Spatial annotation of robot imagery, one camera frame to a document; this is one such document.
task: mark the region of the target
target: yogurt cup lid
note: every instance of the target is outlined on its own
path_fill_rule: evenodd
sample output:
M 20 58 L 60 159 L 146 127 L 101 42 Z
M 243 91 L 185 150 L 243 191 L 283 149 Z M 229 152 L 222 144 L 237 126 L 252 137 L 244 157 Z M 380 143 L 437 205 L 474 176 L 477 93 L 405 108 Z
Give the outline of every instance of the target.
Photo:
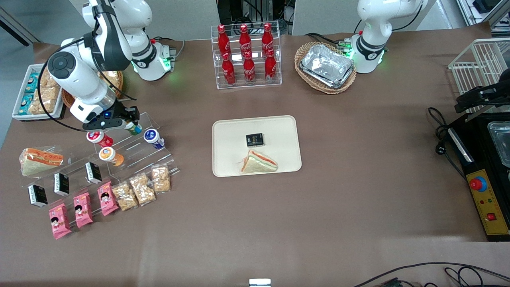
M 102 148 L 99 151 L 99 158 L 105 161 L 112 160 L 115 157 L 115 150 L 111 147 Z
M 88 132 L 87 139 L 93 143 L 100 142 L 105 137 L 103 132 Z
M 149 144 L 154 144 L 159 139 L 159 133 L 155 129 L 148 129 L 143 137 Z

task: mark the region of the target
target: table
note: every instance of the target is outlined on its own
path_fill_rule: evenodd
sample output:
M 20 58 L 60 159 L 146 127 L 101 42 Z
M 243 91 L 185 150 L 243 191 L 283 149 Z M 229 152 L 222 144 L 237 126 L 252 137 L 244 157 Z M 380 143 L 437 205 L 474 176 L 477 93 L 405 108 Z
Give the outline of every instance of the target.
M 127 93 L 161 125 L 181 169 L 173 192 L 58 241 L 46 212 L 18 186 L 18 155 L 63 139 L 82 144 L 85 136 L 51 122 L 13 121 L 0 151 L 0 282 L 247 286 L 267 277 L 274 286 L 352 286 L 423 261 L 508 274 L 510 243 L 485 242 L 465 182 L 434 153 L 436 126 L 426 115 L 435 106 L 449 121 L 457 117 L 447 64 L 489 36 L 487 25 L 394 33 L 377 70 L 340 95 L 311 89 L 295 72 L 294 52 L 307 37 L 282 38 L 280 87 L 218 91 L 209 41 L 186 43 L 175 72 L 159 81 L 128 68 Z M 52 49 L 36 46 L 36 58 Z M 214 177 L 215 121 L 286 114 L 297 121 L 300 171 Z M 69 114 L 64 122 L 78 125 Z M 441 267 L 394 275 L 449 284 Z

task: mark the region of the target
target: pink snack package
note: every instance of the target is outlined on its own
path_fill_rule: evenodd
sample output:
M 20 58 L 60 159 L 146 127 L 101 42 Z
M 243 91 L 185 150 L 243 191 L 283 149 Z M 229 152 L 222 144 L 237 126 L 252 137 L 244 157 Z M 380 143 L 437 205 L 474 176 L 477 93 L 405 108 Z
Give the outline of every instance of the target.
M 92 220 L 92 209 L 90 208 L 90 194 L 84 193 L 73 198 L 74 215 L 76 225 L 81 228 L 85 224 L 94 222 Z
M 59 239 L 64 235 L 71 233 L 69 228 L 69 219 L 67 218 L 67 208 L 65 204 L 60 204 L 49 210 L 49 218 L 52 221 L 52 232 L 55 239 Z
M 101 186 L 97 190 L 97 194 L 99 195 L 99 199 L 101 201 L 101 212 L 103 212 L 104 216 L 109 215 L 119 207 L 117 206 L 117 202 L 115 201 L 115 196 L 112 193 L 112 183 L 108 182 Z

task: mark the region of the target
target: yellow control panel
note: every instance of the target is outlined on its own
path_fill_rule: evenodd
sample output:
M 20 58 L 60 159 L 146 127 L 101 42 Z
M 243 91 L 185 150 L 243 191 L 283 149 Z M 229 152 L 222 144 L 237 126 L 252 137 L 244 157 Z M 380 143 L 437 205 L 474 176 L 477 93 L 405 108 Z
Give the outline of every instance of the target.
M 485 169 L 466 176 L 487 235 L 509 234 Z

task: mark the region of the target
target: red button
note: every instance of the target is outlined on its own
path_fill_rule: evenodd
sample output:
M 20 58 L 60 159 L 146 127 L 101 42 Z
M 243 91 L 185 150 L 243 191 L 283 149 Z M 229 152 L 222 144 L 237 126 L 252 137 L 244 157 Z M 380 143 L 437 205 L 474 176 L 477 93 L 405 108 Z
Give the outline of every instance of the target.
M 474 190 L 480 190 L 482 189 L 483 187 L 483 183 L 481 180 L 477 179 L 477 178 L 473 178 L 470 182 L 469 182 L 469 185 L 471 186 L 472 189 Z

